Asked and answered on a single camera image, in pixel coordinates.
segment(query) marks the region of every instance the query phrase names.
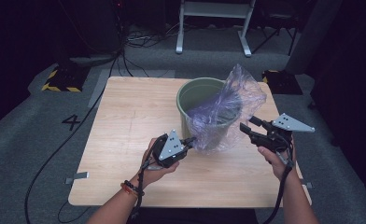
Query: hand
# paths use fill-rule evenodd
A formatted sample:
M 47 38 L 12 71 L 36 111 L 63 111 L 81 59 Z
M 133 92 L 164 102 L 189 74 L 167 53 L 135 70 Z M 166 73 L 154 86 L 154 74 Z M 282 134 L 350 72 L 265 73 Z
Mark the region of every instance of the hand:
M 157 138 L 151 139 L 150 143 L 148 144 L 148 149 L 143 154 L 143 158 L 142 158 L 141 165 L 145 161 L 146 157 L 148 156 L 148 152 L 150 151 L 151 147 L 153 146 L 153 144 L 155 143 L 156 140 L 157 140 Z M 150 157 L 151 157 L 150 164 L 152 164 L 153 162 L 155 162 L 155 160 L 152 158 L 152 155 Z M 146 169 L 145 170 L 145 173 L 143 175 L 143 177 L 144 177 L 144 179 L 143 179 L 143 189 L 147 185 L 158 181 L 164 175 L 170 174 L 170 173 L 174 172 L 176 170 L 176 168 L 177 168 L 178 165 L 179 165 L 179 161 L 177 161 L 174 164 L 172 164 L 169 168 L 162 168 L 161 170 L 154 170 L 153 171 L 153 170 L 147 170 Z M 137 184 L 138 183 L 137 179 L 138 179 L 138 175 L 134 176 L 132 178 L 132 180 L 131 180 L 131 183 L 133 183 L 134 186 L 137 186 L 138 185 Z
M 276 178 L 279 179 L 279 181 L 282 179 L 282 174 L 285 171 L 286 165 L 279 159 L 279 157 L 270 151 L 266 147 L 258 147 L 258 151 L 261 155 L 264 156 L 265 160 L 268 161 L 273 166 L 274 175 Z M 286 158 L 288 156 L 288 153 L 285 151 L 281 153 L 281 155 Z M 296 150 L 293 147 L 293 161 L 296 162 Z M 295 166 L 293 167 L 293 170 L 291 173 L 297 173 Z

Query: wooden table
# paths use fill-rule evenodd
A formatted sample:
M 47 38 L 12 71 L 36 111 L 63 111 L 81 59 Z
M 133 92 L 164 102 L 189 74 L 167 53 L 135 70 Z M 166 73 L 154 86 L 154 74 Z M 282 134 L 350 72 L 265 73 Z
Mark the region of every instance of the wooden table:
M 121 182 L 138 171 L 151 138 L 173 129 L 181 136 L 176 94 L 187 81 L 148 77 L 108 80 L 77 170 L 89 172 L 89 177 L 75 180 L 69 195 L 72 205 L 104 204 L 120 189 Z M 276 119 L 279 114 L 270 89 L 259 84 L 267 101 L 255 116 Z M 278 187 L 271 166 L 245 137 L 235 147 L 212 155 L 190 150 L 173 174 L 145 189 L 142 206 L 274 207 Z

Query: white metal frame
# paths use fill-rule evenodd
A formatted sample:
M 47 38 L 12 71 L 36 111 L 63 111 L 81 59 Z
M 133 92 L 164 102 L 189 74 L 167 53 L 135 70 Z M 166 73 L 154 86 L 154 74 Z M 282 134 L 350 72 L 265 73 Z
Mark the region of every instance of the white metal frame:
M 185 16 L 222 17 L 245 19 L 244 28 L 238 31 L 239 39 L 247 57 L 252 55 L 246 42 L 246 31 L 252 16 L 256 0 L 250 0 L 249 4 L 205 3 L 181 0 L 179 15 L 179 34 L 177 36 L 176 53 L 183 52 L 183 23 Z

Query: black floor mat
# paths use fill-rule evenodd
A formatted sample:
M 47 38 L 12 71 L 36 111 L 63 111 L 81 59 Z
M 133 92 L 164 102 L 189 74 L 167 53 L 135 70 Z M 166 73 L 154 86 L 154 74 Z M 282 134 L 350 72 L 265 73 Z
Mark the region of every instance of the black floor mat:
M 262 80 L 268 84 L 272 94 L 303 95 L 296 77 L 285 71 L 266 70 Z

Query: person's left hand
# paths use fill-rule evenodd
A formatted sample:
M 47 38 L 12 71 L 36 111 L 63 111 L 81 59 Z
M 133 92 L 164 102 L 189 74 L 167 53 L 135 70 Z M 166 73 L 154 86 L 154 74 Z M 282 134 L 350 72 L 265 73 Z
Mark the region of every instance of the person's left hand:
M 151 147 L 153 146 L 153 144 L 155 143 L 155 141 L 157 140 L 157 138 L 153 138 L 151 139 L 150 143 L 148 144 L 148 149 L 145 151 L 145 153 L 143 154 L 143 158 L 142 158 L 142 162 L 140 163 L 141 165 L 143 164 L 143 162 L 145 161 L 148 152 L 150 151 Z M 155 160 L 151 157 L 151 161 L 150 164 L 152 164 L 153 162 L 155 162 Z M 161 179 L 164 175 L 166 174 L 170 174 L 172 172 L 174 172 L 177 168 L 177 166 L 179 165 L 179 161 L 175 162 L 174 164 L 172 164 L 169 168 L 162 168 L 160 170 L 145 170 L 144 173 L 144 178 L 143 178 L 143 189 L 151 184 L 154 183 L 156 181 L 158 181 L 159 179 Z M 131 182 L 137 186 L 135 183 L 137 183 L 137 178 L 138 175 L 134 176 L 133 179 L 131 180 Z

